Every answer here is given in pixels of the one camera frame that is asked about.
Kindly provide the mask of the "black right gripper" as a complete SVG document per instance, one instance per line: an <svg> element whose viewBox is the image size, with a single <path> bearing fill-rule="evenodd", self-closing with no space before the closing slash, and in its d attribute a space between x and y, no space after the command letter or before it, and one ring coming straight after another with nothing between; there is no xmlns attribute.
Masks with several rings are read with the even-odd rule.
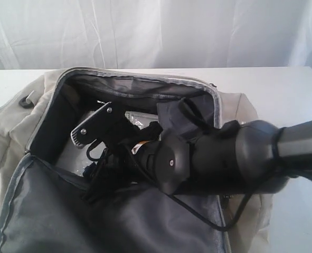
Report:
<svg viewBox="0 0 312 253"><path fill-rule="evenodd" d="M90 175L83 200L95 203L114 196L133 183L141 182L145 182L145 177L130 148L123 147L119 154L107 151Z"/></svg>

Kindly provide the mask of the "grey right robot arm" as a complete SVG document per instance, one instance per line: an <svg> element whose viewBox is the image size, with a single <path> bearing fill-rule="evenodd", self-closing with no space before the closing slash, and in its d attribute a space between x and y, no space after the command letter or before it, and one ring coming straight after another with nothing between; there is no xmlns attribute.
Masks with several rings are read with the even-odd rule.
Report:
<svg viewBox="0 0 312 253"><path fill-rule="evenodd" d="M278 128L266 121L230 121L190 141L151 123L130 139L111 144L90 173L88 202L131 182L168 196L277 193L298 172L312 175L312 121Z"/></svg>

